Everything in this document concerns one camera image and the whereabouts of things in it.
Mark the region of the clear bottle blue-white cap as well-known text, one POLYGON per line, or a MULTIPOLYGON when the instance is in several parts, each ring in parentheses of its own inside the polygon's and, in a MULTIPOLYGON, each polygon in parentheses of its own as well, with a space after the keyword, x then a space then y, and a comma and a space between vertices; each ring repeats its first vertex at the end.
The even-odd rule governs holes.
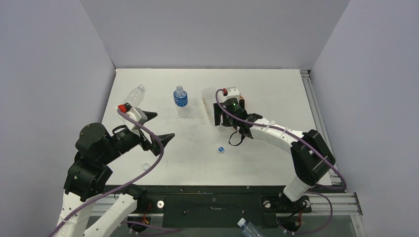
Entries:
POLYGON ((140 84, 129 93, 129 95, 125 99, 125 103, 129 103, 133 107, 140 107, 140 104, 143 101, 144 96, 145 87, 144 85, 140 84))

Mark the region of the large clear bottle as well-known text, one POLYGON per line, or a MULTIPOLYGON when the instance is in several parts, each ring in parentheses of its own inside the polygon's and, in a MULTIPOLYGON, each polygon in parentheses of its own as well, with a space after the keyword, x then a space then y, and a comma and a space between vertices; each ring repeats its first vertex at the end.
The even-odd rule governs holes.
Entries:
POLYGON ((213 87, 206 88, 202 90, 201 92, 202 101, 203 101, 205 111, 209 119, 209 123, 213 127, 215 127, 215 120, 214 120, 214 103, 216 103, 215 92, 216 92, 216 89, 213 87))

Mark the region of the clear bottle blue label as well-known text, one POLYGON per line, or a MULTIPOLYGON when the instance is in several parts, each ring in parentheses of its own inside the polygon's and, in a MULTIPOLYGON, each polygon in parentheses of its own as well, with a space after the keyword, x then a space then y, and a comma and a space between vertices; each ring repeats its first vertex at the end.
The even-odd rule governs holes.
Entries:
POLYGON ((188 94, 181 85, 178 85, 176 90, 173 92, 173 99, 178 115, 182 118, 185 118, 188 113, 188 94))

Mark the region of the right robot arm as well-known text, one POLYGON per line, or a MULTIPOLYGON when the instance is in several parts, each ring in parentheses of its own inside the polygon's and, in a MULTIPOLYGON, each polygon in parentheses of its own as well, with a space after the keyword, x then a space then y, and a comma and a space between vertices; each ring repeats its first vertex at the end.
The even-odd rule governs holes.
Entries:
POLYGON ((242 139, 264 141, 291 155, 295 177, 278 198, 279 206, 285 211, 293 210, 298 200, 334 168, 335 158, 317 130, 302 132, 288 129, 261 115, 249 114, 237 98, 223 103, 216 101, 213 108, 216 126, 233 127, 242 139))

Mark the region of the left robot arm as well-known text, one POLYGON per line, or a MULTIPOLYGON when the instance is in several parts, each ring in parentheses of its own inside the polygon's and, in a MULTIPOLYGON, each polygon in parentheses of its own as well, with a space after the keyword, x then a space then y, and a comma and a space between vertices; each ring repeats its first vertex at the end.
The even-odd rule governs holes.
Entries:
POLYGON ((64 184, 63 204, 51 237, 109 237, 132 212, 147 207, 147 191, 135 182, 151 172, 161 161, 164 148, 175 134, 156 135, 144 126, 157 113, 130 108, 117 110, 124 125, 109 134, 101 123, 91 123, 81 132, 76 148, 78 152, 70 166, 64 184), (103 192, 112 175, 108 166, 132 148, 140 146, 151 151, 157 160, 131 181, 108 192, 103 192), (115 203, 91 226, 89 218, 95 203, 108 195, 121 192, 115 203))

